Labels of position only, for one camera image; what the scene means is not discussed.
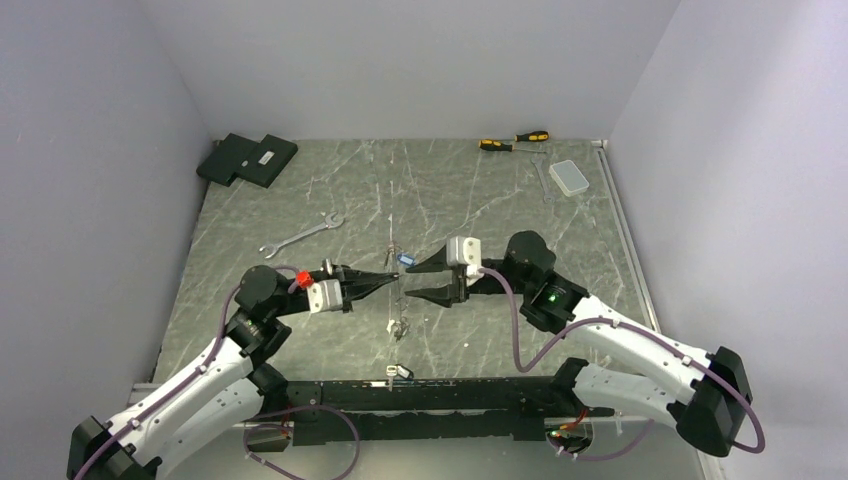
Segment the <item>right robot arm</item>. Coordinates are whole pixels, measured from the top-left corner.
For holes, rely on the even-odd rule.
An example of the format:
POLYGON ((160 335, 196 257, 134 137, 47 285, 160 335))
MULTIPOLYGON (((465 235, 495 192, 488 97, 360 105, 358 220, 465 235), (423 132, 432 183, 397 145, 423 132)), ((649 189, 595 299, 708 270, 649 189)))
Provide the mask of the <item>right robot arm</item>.
POLYGON ((511 317, 516 370, 530 372, 561 340, 605 350, 629 367, 612 371, 569 358, 551 383, 564 415, 610 408, 674 429, 698 451, 723 458, 739 449, 761 453, 764 430, 741 357, 727 347, 710 352, 670 339, 617 312, 555 270, 556 255, 532 230, 513 234, 500 259, 486 258, 478 238, 455 236, 409 274, 448 271, 449 284, 408 296, 450 308, 472 295, 503 294, 511 317))

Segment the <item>blue tag key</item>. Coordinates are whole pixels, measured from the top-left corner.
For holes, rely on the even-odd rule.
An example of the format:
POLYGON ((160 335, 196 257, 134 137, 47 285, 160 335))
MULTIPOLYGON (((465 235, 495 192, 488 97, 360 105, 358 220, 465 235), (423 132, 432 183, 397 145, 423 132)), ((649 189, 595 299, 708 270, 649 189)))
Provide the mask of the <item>blue tag key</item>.
POLYGON ((407 252, 398 252, 394 254, 394 261, 397 265, 404 268, 413 267, 416 264, 415 257, 407 252))

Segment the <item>black tag key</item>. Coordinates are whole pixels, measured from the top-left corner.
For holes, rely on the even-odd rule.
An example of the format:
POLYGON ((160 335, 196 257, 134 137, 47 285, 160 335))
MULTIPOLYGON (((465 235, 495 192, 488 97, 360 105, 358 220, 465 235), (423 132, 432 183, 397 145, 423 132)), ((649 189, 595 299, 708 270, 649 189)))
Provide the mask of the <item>black tag key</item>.
POLYGON ((387 377, 386 386, 389 391, 393 389, 397 381, 411 381, 414 379, 414 373, 402 364, 388 365, 385 374, 387 377))

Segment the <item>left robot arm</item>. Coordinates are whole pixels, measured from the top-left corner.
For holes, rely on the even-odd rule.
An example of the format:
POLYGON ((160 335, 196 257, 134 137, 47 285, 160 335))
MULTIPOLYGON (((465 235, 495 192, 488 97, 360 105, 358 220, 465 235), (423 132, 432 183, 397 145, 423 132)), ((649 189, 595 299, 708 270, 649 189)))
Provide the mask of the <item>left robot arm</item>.
POLYGON ((292 333, 281 322, 303 312, 349 312, 399 278, 324 261, 315 271, 258 265, 248 269, 226 302, 202 352, 143 399, 106 421, 90 417, 73 431, 70 479, 164 479, 232 425, 255 416, 279 417, 288 382, 267 361, 292 333))

